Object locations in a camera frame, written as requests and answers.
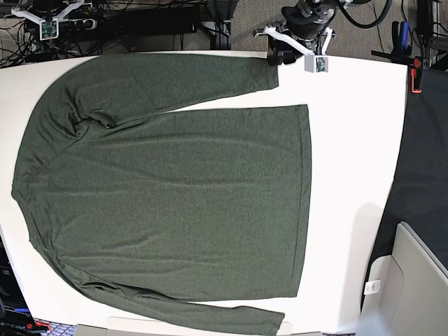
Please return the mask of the dark green long-sleeve shirt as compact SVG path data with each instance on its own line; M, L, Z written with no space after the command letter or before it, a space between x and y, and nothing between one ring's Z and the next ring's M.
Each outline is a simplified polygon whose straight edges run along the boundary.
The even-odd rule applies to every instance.
M11 195L29 240L91 300L173 325L275 335L305 259L312 143L304 105L194 109L271 90L249 57L109 55L36 103Z

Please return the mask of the black printed box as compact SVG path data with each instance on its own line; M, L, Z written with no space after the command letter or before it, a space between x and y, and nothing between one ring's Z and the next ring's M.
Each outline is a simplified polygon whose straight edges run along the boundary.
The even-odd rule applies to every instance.
M31 335L31 315L15 309L27 309L27 304L1 242L1 335Z

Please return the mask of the blue handled clamp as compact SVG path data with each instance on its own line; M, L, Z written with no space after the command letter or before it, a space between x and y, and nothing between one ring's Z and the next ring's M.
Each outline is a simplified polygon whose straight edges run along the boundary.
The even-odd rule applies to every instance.
M408 44L409 23L406 21L393 21L391 28L393 49L391 52L391 61L396 64L404 64L412 51Z

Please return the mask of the dark grey mat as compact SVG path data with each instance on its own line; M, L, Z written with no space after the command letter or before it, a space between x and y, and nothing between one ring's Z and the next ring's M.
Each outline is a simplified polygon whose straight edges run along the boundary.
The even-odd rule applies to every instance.
M370 261L391 254L404 221L447 264L447 72L422 73L407 96L398 162Z

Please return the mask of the aluminium frame post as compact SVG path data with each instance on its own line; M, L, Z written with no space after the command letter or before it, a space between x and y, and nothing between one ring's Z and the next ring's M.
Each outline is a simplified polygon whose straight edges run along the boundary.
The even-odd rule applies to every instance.
M232 1L208 1L210 16L214 22L214 38L215 50L231 50L231 7Z

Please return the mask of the grey plastic bin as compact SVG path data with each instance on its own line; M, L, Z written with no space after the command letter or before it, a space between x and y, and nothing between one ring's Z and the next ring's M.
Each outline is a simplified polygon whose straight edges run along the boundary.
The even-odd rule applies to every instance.
M391 255L376 259L357 335L446 335L447 268L405 222Z

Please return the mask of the orange black table clamp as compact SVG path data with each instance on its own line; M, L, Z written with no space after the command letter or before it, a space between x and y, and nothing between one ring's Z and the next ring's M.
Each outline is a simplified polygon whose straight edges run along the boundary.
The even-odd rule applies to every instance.
M410 92L412 94L422 93L421 89L421 77L424 70L428 69L428 59L422 56L412 57L410 55L410 50L405 51L393 51L391 53L380 52L376 50L371 51L371 55L375 57L380 57L391 61L394 64L405 65L408 68L409 73L409 84Z

